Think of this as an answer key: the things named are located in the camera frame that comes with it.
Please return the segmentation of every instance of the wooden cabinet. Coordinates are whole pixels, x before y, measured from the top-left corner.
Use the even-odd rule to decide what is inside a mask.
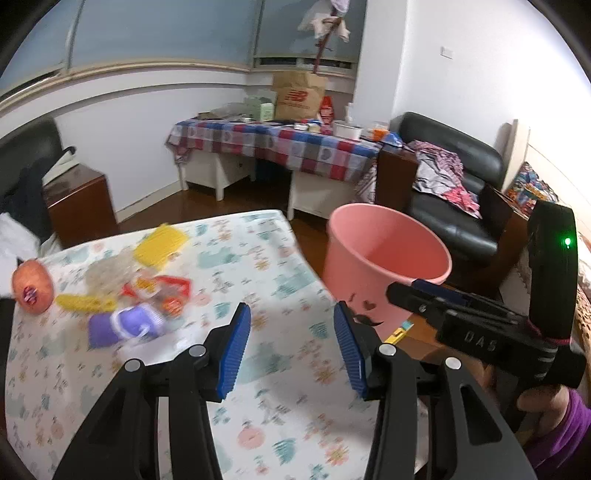
[[[43,191],[63,248],[119,234],[107,179],[101,172],[77,165]]]

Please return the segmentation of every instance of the white bowl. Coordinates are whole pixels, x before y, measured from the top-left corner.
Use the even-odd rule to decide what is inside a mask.
[[[355,127],[353,125],[347,125],[341,120],[335,120],[333,122],[333,135],[336,137],[346,138],[348,140],[358,141],[361,137],[363,128]]]

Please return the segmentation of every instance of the black armchair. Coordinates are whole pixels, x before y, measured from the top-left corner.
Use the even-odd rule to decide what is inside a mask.
[[[505,173],[501,156],[485,143],[417,113],[404,115],[399,133],[405,143],[425,141],[458,154],[464,165],[463,185],[479,196],[483,218],[412,190],[418,162],[392,148],[384,148],[378,157],[376,202],[407,213],[441,238],[453,258],[453,283],[493,295],[527,241],[526,218],[495,190]]]

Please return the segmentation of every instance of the yellow object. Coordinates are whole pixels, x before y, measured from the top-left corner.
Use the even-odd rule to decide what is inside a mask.
[[[114,297],[93,297],[90,295],[72,295],[63,293],[56,297],[56,303],[65,310],[74,312],[114,312],[117,299]]]
[[[189,239],[180,230],[163,223],[134,250],[134,258],[147,267],[162,270],[168,256],[177,252]]]
[[[400,340],[406,337],[408,331],[413,327],[413,323],[406,320],[402,326],[397,328],[392,335],[386,338],[385,343],[391,343],[392,345],[396,345]]]

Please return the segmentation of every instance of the pink bucket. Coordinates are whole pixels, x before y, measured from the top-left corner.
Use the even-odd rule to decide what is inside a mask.
[[[388,285],[410,285],[417,278],[441,284],[452,270],[452,258],[437,235],[387,207],[343,205],[330,216],[328,233],[322,280],[337,301],[366,316],[362,320],[374,324],[382,340],[411,315],[388,303]]]

